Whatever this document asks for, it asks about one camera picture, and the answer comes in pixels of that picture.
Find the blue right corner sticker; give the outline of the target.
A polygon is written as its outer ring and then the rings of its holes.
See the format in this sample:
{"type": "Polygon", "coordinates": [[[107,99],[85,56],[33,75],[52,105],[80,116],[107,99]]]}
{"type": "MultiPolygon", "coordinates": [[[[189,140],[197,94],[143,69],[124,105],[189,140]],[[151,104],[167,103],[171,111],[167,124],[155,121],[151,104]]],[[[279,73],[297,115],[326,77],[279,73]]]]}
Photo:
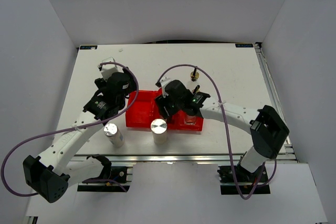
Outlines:
{"type": "Polygon", "coordinates": [[[245,44],[245,43],[236,43],[235,44],[236,48],[254,48],[253,44],[245,44]]]}

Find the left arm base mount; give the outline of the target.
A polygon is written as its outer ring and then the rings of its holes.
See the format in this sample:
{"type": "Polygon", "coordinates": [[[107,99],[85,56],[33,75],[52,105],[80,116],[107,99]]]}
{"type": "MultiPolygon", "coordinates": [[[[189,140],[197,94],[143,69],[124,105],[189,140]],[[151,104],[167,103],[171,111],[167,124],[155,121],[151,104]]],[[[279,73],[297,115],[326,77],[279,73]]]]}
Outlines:
{"type": "Polygon", "coordinates": [[[78,192],[92,193],[126,193],[132,182],[132,168],[113,166],[111,161],[102,155],[92,155],[102,165],[103,170],[98,177],[89,178],[78,184],[78,192]]]}

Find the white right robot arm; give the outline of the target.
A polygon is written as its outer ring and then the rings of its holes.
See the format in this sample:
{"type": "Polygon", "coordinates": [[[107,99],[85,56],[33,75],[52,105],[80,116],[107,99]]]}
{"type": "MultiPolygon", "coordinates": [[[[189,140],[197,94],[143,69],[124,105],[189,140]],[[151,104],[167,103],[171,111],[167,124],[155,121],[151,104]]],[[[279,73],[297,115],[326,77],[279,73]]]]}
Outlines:
{"type": "Polygon", "coordinates": [[[207,93],[193,93],[179,80],[163,78],[157,86],[162,94],[155,99],[159,114],[168,119],[182,111],[189,116],[227,122],[251,135],[253,146],[236,167],[238,177],[247,182],[268,159],[276,159],[289,129],[271,106],[249,109],[230,103],[220,103],[207,93]]]}

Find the aluminium side rail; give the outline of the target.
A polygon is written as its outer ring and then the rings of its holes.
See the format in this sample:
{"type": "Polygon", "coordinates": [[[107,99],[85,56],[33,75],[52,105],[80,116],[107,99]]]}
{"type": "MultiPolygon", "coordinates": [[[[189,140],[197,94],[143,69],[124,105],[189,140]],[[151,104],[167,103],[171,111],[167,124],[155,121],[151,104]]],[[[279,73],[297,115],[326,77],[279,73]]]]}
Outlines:
{"type": "MultiPolygon", "coordinates": [[[[280,103],[280,99],[279,99],[279,95],[278,95],[275,83],[273,81],[271,72],[268,67],[268,63],[262,51],[262,43],[261,42],[254,43],[254,49],[256,51],[260,69],[262,71],[262,75],[263,75],[263,78],[264,78],[264,81],[267,87],[271,105],[278,112],[279,116],[284,121],[284,123],[287,124],[284,114],[283,114],[283,109],[281,107],[281,103],[280,103]]],[[[282,149],[283,150],[280,151],[280,154],[278,155],[278,158],[277,158],[278,160],[280,160],[281,163],[298,163],[299,162],[295,155],[295,151],[293,149],[292,142],[289,136],[286,138],[282,149]]]]}

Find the silver-lid white shaker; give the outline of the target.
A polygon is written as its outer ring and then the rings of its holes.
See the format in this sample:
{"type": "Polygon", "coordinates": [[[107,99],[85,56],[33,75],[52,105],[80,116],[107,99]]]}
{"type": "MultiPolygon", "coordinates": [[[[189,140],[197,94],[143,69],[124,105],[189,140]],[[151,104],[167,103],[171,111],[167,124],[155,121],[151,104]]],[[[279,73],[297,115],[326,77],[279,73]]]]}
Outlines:
{"type": "Polygon", "coordinates": [[[103,132],[114,147],[119,148],[124,144],[123,135],[115,124],[106,124],[103,128],[103,132]]]}

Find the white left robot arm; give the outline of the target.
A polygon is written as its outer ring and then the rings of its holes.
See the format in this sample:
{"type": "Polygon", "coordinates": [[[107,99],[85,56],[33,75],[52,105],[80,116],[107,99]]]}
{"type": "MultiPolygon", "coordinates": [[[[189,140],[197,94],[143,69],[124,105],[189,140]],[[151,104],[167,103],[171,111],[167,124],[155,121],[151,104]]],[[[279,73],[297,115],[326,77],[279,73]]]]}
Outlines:
{"type": "Polygon", "coordinates": [[[73,129],[37,157],[29,155],[23,161],[27,185],[49,203],[60,199],[72,185],[91,179],[104,182],[111,176],[111,162],[100,154],[69,164],[84,144],[124,109],[126,97],[137,89],[127,67],[118,71],[101,64],[99,70],[102,77],[95,80],[98,89],[74,121],[73,129]]]}

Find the clear glass bottle gold spout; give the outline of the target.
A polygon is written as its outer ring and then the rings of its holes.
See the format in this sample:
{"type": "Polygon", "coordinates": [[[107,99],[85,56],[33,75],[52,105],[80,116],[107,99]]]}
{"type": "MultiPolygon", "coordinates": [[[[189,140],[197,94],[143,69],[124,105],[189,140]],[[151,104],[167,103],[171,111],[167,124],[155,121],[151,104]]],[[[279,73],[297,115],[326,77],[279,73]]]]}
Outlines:
{"type": "MultiPolygon", "coordinates": [[[[193,94],[197,93],[200,89],[200,85],[197,81],[193,82],[190,81],[187,84],[187,89],[189,89],[193,94]]],[[[188,114],[184,114],[184,123],[187,125],[195,125],[196,123],[196,116],[190,116],[188,114]]]]}

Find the silver-top white cylinder canister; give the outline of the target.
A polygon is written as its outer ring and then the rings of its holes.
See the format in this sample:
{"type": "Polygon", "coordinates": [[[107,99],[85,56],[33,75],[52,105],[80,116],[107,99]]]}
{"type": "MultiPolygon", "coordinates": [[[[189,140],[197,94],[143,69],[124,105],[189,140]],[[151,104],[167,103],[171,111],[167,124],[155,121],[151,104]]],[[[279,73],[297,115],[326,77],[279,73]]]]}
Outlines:
{"type": "Polygon", "coordinates": [[[167,140],[167,123],[163,119],[154,119],[150,129],[155,144],[163,144],[167,140]]]}

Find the red three-compartment tray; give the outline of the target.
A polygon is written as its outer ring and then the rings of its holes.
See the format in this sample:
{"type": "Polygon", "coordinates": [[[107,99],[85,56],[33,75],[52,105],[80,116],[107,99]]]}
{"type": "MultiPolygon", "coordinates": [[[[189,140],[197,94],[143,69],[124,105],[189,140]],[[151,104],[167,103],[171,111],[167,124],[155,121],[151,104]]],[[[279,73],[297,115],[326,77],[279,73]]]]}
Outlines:
{"type": "MultiPolygon", "coordinates": [[[[125,123],[127,127],[150,128],[154,119],[161,118],[158,107],[154,101],[156,97],[162,94],[161,88],[158,90],[140,90],[137,98],[136,92],[129,95],[128,105],[133,101],[133,105],[125,113],[125,123]]],[[[194,124],[185,124],[186,114],[179,111],[167,120],[169,130],[195,131],[201,132],[203,129],[203,119],[197,118],[194,124]]]]}

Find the glass bottle with dark sauce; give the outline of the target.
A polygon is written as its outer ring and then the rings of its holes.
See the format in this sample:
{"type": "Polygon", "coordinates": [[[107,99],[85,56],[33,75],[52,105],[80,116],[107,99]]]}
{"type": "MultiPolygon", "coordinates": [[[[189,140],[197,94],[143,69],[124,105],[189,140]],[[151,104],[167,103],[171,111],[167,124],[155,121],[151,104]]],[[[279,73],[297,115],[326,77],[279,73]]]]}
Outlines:
{"type": "Polygon", "coordinates": [[[198,69],[195,67],[194,70],[191,72],[190,74],[190,80],[192,82],[195,82],[199,79],[199,73],[198,73],[198,69]]]}

